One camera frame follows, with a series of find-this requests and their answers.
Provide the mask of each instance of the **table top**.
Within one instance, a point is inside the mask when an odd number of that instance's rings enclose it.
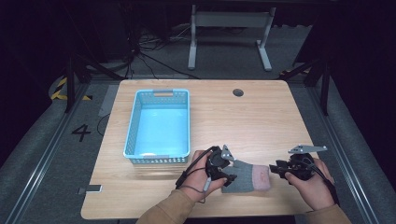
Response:
[[[187,164],[132,164],[123,156],[134,94],[141,89],[188,89],[191,98],[191,154]],[[233,90],[244,95],[237,97]],[[240,161],[276,164],[288,150],[312,145],[288,84],[280,80],[125,80],[120,83],[92,173],[99,193],[86,195],[86,219],[137,218],[166,198],[195,150],[227,144]],[[222,194],[216,190],[190,217],[295,215],[309,211],[297,189],[270,173],[265,192]]]

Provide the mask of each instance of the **printed number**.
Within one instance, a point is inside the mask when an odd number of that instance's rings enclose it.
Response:
[[[82,142],[82,140],[84,139],[84,135],[91,133],[91,132],[87,132],[87,129],[88,129],[88,125],[83,124],[83,125],[81,125],[81,127],[75,129],[72,132],[72,134],[81,134],[81,136],[79,137],[79,142]]]

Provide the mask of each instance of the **basket handle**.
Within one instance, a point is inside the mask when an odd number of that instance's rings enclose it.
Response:
[[[158,89],[153,90],[152,93],[155,97],[173,97],[173,89]]]

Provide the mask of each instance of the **yellow tape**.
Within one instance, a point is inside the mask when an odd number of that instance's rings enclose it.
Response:
[[[67,95],[61,95],[61,90],[64,87],[64,84],[67,82],[67,77],[64,77],[59,82],[58,86],[55,89],[55,92],[51,95],[51,100],[67,100]],[[82,100],[92,100],[93,96],[85,95],[82,97]]]

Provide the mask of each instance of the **light blue plastic basket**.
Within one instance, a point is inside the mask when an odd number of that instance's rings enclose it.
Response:
[[[137,91],[123,154],[132,163],[187,162],[190,154],[189,91]]]

